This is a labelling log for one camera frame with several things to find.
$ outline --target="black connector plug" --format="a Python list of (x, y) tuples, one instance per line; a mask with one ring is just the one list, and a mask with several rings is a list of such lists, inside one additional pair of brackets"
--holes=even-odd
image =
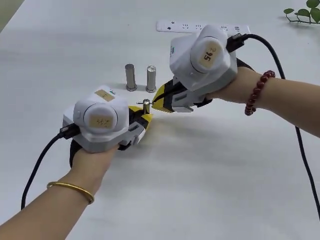
[(70, 139), (80, 134), (80, 127), (75, 123), (60, 128), (58, 135), (64, 139)]
[(246, 34), (241, 35), (241, 33), (238, 33), (237, 35), (231, 36), (227, 39), (225, 48), (229, 53), (232, 53), (245, 45), (245, 40), (247, 39)]

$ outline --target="handwritten label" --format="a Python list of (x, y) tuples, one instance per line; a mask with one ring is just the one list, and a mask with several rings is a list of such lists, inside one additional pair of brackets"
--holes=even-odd
[(111, 100), (115, 99), (114, 96), (112, 96), (111, 94), (107, 93), (103, 89), (100, 89), (100, 90), (96, 91), (95, 94), (97, 94), (99, 97), (103, 98), (107, 102), (110, 102)]
[(89, 127), (99, 129), (112, 128), (113, 118), (112, 116), (92, 115), (89, 119)]
[(208, 42), (204, 53), (201, 55), (199, 59), (199, 64), (203, 67), (210, 69), (215, 62), (216, 57), (221, 51), (221, 47), (219, 44), (211, 41)]

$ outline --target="black cable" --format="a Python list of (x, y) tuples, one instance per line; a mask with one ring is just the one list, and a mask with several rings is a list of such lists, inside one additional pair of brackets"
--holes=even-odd
[(21, 198), (21, 210), (24, 209), (26, 207), (26, 199), (27, 199), (27, 194), (28, 194), (28, 191), (30, 189), (30, 186), (37, 174), (37, 171), (39, 169), (39, 166), (42, 162), (42, 160), (44, 159), (44, 156), (46, 155), (46, 153), (48, 152), (48, 150), (52, 147), (52, 145), (58, 141), (59, 139), (63, 138), (63, 136), (61, 136), (60, 134), (57, 134), (54, 138), (52, 138), (52, 140), (45, 146), (45, 148), (43, 149), (43, 151), (41, 152), (38, 160), (36, 161), (35, 165), (34, 165), (34, 168), (32, 170), (32, 173), (29, 177), (29, 180), (28, 182), (26, 183), (25, 185), (25, 188), (24, 188), (24, 191), (23, 191), (23, 194), (22, 194), (22, 198)]
[(40, 167), (40, 164), (41, 164), (42, 160), (44, 159), (44, 156), (46, 155), (48, 150), (59, 139), (62, 139), (62, 138), (69, 139), (69, 138), (72, 138), (72, 137), (78, 135), (79, 133), (80, 133), (80, 128), (77, 125), (75, 125), (74, 123), (70, 124), (68, 126), (61, 128), (60, 132), (54, 138), (52, 138), (52, 140), (45, 146), (45, 148), (41, 152), (38, 160), (36, 161), (34, 168), (32, 170), (32, 173), (29, 177), (29, 180), (26, 183), (25, 188), (23, 190), (23, 194), (22, 194), (22, 198), (21, 198), (21, 210), (26, 207), (26, 199), (27, 199), (28, 191), (30, 189), (30, 186), (31, 186), (33, 180), (35, 179), (35, 176), (36, 176), (37, 171)]
[[(274, 48), (271, 46), (271, 44), (267, 40), (265, 40), (261, 36), (255, 35), (255, 34), (244, 34), (241, 38), (242, 38), (243, 41), (245, 41), (247, 39), (255, 39), (255, 40), (258, 40), (259, 42), (261, 42), (262, 44), (264, 44), (268, 48), (268, 50), (270, 51), (270, 53), (271, 53), (271, 55), (272, 55), (272, 57), (273, 57), (273, 59), (275, 61), (276, 67), (278, 68), (278, 71), (280, 73), (280, 77), (282, 79), (286, 79), (284, 70), (283, 70), (283, 68), (281, 66), (280, 60), (279, 60), (279, 58), (277, 56), (277, 53), (276, 53)], [(313, 176), (311, 174), (310, 167), (309, 167), (309, 164), (308, 164), (308, 161), (307, 161), (305, 148), (304, 148), (304, 143), (303, 143), (302, 137), (301, 137), (300, 128), (295, 126), (295, 131), (296, 131), (296, 136), (297, 136), (298, 143), (299, 143), (299, 148), (300, 148), (300, 152), (301, 152), (302, 161), (304, 163), (306, 172), (307, 172), (308, 177), (309, 177), (309, 181), (310, 181), (310, 185), (311, 185), (311, 189), (312, 189), (314, 202), (315, 202), (315, 205), (316, 205), (316, 210), (317, 210), (318, 217), (319, 217), (319, 220), (320, 220), (320, 203), (319, 203), (319, 199), (318, 199), (317, 189), (316, 189), (315, 181), (314, 181), (314, 178), (313, 178)]]

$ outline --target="outlet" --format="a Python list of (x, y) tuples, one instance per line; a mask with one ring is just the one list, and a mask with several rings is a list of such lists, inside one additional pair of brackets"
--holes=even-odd
[(173, 21), (159, 20), (156, 22), (156, 30), (159, 32), (174, 32), (174, 33), (196, 33), (201, 31), (206, 25), (213, 25), (226, 31), (229, 36), (236, 34), (250, 34), (249, 26), (240, 24), (217, 24), (203, 22), (188, 22), (188, 21)]

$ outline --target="metal cylinder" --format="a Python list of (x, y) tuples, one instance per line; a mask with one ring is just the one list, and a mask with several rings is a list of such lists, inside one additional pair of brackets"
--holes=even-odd
[(150, 65), (146, 68), (146, 87), (145, 90), (148, 93), (154, 93), (157, 90), (156, 87), (156, 67)]
[(125, 77), (126, 77), (126, 89), (129, 92), (137, 90), (136, 78), (135, 78), (135, 66), (133, 64), (127, 64), (125, 68)]
[(143, 104), (143, 114), (150, 114), (150, 105), (152, 104), (149, 99), (144, 99), (143, 101), (138, 101), (136, 104)]

